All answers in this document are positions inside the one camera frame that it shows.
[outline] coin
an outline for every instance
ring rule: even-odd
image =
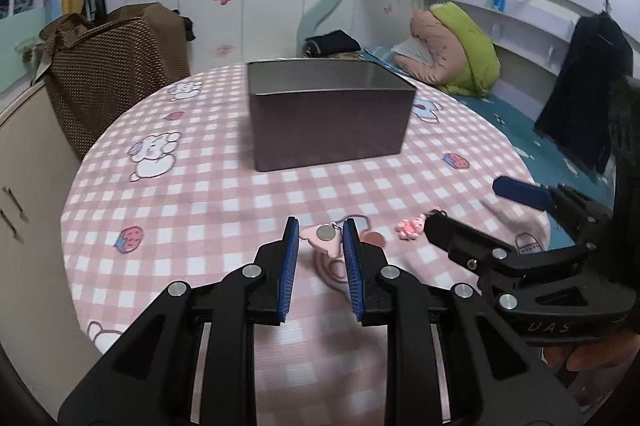
[[[316,231],[316,236],[322,241],[331,241],[335,238],[335,229],[332,225],[321,225]]]

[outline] pillow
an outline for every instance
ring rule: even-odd
[[[433,57],[431,57],[429,47],[418,38],[409,38],[402,43],[398,43],[392,50],[401,56],[411,57],[427,66],[433,66]]]
[[[411,19],[411,35],[424,41],[433,57],[433,66],[410,57],[396,55],[396,64],[427,84],[447,84],[466,65],[466,55],[458,38],[429,11],[416,11]]]

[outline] folded dark clothes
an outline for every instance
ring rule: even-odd
[[[174,9],[173,12],[180,15],[180,11],[178,9]],[[193,34],[193,22],[186,16],[180,17],[182,18],[182,22],[184,23],[184,34],[187,37],[187,41],[193,41],[196,38],[196,36]]]
[[[359,50],[358,42],[343,30],[334,30],[324,36],[308,38],[303,48],[306,57],[326,57]]]

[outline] brown suitcase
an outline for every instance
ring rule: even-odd
[[[68,14],[40,37],[51,104],[79,158],[129,108],[190,75],[183,20],[159,3],[119,8],[95,28]]]

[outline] black coat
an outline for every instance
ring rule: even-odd
[[[611,153],[610,81],[632,75],[633,64],[633,50],[608,14],[580,18],[536,130],[577,165],[604,173]]]

